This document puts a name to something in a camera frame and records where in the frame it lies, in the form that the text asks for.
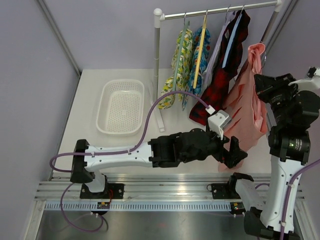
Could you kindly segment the pink pleated skirt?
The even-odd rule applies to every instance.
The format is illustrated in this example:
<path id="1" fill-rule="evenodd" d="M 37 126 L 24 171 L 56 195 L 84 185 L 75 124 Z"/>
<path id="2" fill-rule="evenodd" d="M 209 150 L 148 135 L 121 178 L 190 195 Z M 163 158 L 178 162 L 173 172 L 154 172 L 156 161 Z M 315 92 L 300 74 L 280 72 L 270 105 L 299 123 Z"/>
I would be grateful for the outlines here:
<path id="1" fill-rule="evenodd" d="M 236 137 L 240 149 L 245 152 L 256 146 L 268 130 L 266 104 L 257 96 L 254 79 L 254 75 L 262 73 L 261 55 L 264 52 L 263 43 L 248 47 L 247 60 L 222 105 L 222 109 L 232 118 L 224 135 Z"/>

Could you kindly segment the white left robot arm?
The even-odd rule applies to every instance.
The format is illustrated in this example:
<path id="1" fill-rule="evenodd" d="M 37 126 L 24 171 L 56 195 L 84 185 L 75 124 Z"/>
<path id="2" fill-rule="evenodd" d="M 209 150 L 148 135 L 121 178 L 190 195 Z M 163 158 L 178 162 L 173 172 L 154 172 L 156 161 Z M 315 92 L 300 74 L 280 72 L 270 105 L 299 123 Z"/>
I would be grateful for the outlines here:
<path id="1" fill-rule="evenodd" d="M 83 184 L 98 199 L 107 196 L 109 187 L 102 169 L 117 167 L 176 168 L 181 163 L 204 161 L 212 156 L 228 168 L 235 167 L 248 154 L 235 136 L 220 137 L 213 131 L 194 128 L 189 132 L 163 135 L 143 142 L 133 150 L 111 152 L 79 139 L 74 148 L 70 181 Z"/>

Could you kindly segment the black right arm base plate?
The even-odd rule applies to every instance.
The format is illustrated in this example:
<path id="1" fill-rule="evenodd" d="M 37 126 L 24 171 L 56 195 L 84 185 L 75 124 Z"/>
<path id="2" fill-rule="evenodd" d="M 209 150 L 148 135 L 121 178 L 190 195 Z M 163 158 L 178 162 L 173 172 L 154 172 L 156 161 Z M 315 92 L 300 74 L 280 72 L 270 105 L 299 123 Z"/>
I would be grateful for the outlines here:
<path id="1" fill-rule="evenodd" d="M 211 183 L 207 185 L 207 190 L 211 192 L 214 200 L 233 200 L 240 199 L 234 187 L 230 187 L 227 183 Z"/>

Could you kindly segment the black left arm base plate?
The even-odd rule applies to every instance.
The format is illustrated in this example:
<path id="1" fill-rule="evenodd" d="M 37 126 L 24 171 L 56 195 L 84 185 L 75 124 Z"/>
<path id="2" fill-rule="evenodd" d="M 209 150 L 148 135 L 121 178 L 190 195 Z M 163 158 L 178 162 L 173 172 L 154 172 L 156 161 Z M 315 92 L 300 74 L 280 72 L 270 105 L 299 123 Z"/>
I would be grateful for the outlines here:
<path id="1" fill-rule="evenodd" d="M 124 196 L 124 187 L 123 183 L 106 183 L 105 189 L 103 192 L 92 193 L 89 191 L 87 185 L 82 184 L 80 191 L 80 199 L 116 199 L 121 200 Z"/>

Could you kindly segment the pink skirt hanger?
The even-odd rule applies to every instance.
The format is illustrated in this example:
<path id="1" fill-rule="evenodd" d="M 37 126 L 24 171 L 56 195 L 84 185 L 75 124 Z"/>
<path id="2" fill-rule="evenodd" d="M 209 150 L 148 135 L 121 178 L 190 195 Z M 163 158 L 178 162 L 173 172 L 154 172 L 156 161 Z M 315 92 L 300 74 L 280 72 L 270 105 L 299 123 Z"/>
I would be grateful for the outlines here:
<path id="1" fill-rule="evenodd" d="M 259 49 L 259 48 L 254 48 L 251 50 L 252 53 L 252 65 L 260 65 L 261 69 L 264 68 L 267 60 L 267 54 L 265 50 Z"/>

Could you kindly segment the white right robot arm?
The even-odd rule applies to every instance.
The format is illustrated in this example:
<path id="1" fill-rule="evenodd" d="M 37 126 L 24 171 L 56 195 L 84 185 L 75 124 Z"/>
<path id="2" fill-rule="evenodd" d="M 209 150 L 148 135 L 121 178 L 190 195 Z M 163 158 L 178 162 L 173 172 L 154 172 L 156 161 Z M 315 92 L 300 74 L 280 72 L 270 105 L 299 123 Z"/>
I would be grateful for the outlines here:
<path id="1" fill-rule="evenodd" d="M 294 233 L 294 206 L 299 181 L 308 165 L 311 141 L 308 128 L 319 117 L 320 97 L 310 90 L 299 90 L 291 74 L 270 77 L 254 75 L 258 98 L 270 104 L 276 125 L 269 132 L 271 179 L 266 200 L 259 196 L 250 175 L 229 177 L 227 193 L 241 199 L 244 231 L 269 240 L 298 240 Z"/>

